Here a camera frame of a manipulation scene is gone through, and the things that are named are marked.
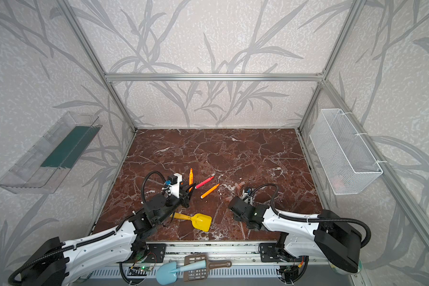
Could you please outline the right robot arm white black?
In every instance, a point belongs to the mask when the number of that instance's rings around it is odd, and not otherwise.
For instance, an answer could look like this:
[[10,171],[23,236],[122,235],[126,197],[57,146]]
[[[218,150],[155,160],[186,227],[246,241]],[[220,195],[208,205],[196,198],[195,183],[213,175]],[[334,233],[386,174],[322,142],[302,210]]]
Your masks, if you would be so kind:
[[342,218],[324,209],[320,214],[298,214],[279,210],[275,189],[269,205],[256,206],[248,202],[258,189],[245,197],[234,197],[228,206],[233,218],[246,224],[250,230],[279,232],[276,254],[281,260],[298,257],[325,257],[336,268],[348,274],[359,272],[360,252],[371,239],[370,227],[361,220]]

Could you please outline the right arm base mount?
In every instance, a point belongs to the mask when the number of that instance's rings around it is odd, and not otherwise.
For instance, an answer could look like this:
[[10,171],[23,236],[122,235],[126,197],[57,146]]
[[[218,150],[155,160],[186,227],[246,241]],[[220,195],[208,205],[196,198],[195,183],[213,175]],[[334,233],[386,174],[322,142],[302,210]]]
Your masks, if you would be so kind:
[[276,243],[260,243],[258,246],[261,262],[289,262],[288,253]]

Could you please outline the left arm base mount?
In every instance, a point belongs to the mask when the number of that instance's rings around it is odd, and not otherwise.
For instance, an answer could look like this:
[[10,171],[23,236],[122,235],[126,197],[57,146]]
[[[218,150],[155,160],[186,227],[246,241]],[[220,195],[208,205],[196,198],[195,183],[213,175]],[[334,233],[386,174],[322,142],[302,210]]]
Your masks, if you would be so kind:
[[165,243],[151,243],[139,245],[133,249],[128,262],[137,263],[162,263],[166,253]]

